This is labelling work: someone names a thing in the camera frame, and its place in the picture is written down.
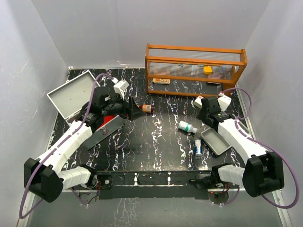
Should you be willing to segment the blue white can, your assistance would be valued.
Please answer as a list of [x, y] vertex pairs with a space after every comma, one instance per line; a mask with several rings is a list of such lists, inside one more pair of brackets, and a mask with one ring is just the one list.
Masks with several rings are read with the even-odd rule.
[[202, 145], [201, 145], [201, 140], [200, 139], [196, 139], [194, 141], [195, 143], [195, 156], [196, 157], [200, 157], [202, 156]]

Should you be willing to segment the grey divided tray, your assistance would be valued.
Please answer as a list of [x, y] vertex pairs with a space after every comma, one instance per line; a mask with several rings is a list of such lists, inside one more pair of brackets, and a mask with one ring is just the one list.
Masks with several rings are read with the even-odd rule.
[[237, 119], [228, 119], [219, 123], [218, 130], [209, 128], [201, 133], [202, 140], [217, 155], [234, 147], [242, 158], [251, 158], [250, 131]]

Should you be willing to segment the grey case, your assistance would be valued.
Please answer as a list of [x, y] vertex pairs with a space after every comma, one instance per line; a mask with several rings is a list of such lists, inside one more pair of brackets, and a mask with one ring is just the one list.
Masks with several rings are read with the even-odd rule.
[[[69, 125], [80, 112], [82, 106], [89, 101], [94, 80], [93, 74], [86, 70], [47, 94], [50, 101]], [[124, 119], [116, 115], [115, 119], [107, 124], [107, 133], [102, 131], [95, 132], [83, 142], [83, 146], [86, 149], [91, 149], [124, 125]]]

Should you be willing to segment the white green-label bottle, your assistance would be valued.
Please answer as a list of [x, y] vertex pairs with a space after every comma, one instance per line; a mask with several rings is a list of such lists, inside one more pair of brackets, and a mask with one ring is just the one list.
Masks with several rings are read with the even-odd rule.
[[197, 128], [195, 128], [192, 124], [189, 124], [185, 121], [180, 121], [178, 128], [180, 130], [186, 131], [187, 133], [193, 133], [193, 134], [197, 133]]

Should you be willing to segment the amber medicine bottle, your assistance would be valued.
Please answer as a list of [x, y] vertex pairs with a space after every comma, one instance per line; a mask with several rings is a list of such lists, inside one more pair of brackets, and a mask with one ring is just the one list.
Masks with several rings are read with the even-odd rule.
[[139, 108], [145, 112], [145, 113], [153, 113], [153, 105], [146, 105], [146, 104], [143, 104], [143, 105], [140, 105]]

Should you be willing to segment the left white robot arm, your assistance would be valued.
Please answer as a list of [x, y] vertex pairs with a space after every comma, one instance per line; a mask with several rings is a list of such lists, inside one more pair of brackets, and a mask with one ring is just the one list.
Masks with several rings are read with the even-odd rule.
[[29, 158], [24, 163], [24, 187], [50, 203], [65, 189], [84, 185], [88, 189], [98, 183], [96, 171], [86, 165], [63, 171], [64, 164], [84, 141], [89, 139], [104, 123], [104, 118], [118, 115], [134, 121], [145, 113], [135, 103], [133, 97], [124, 100], [119, 94], [110, 95], [101, 87], [95, 88], [90, 100], [76, 115], [69, 129], [60, 139], [38, 158]]

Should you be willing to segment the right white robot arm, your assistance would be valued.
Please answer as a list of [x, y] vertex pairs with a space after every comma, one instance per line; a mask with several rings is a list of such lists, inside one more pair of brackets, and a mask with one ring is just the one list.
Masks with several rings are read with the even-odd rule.
[[258, 197], [282, 189], [285, 185], [282, 159], [274, 152], [252, 141], [252, 136], [227, 111], [230, 98], [199, 97], [201, 109], [197, 119], [208, 126], [201, 139], [217, 156], [234, 148], [245, 166], [229, 163], [212, 167], [211, 182], [221, 188], [227, 183], [243, 187], [251, 197]]

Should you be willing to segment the red first aid pouch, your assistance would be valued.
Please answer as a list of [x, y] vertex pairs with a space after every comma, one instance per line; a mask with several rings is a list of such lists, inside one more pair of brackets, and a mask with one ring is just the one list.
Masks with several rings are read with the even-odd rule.
[[110, 116], [104, 117], [104, 122], [97, 128], [96, 132], [102, 131], [104, 133], [107, 133], [108, 132], [107, 124], [112, 122], [112, 120], [115, 119], [115, 117], [116, 117], [115, 115], [110, 115]]

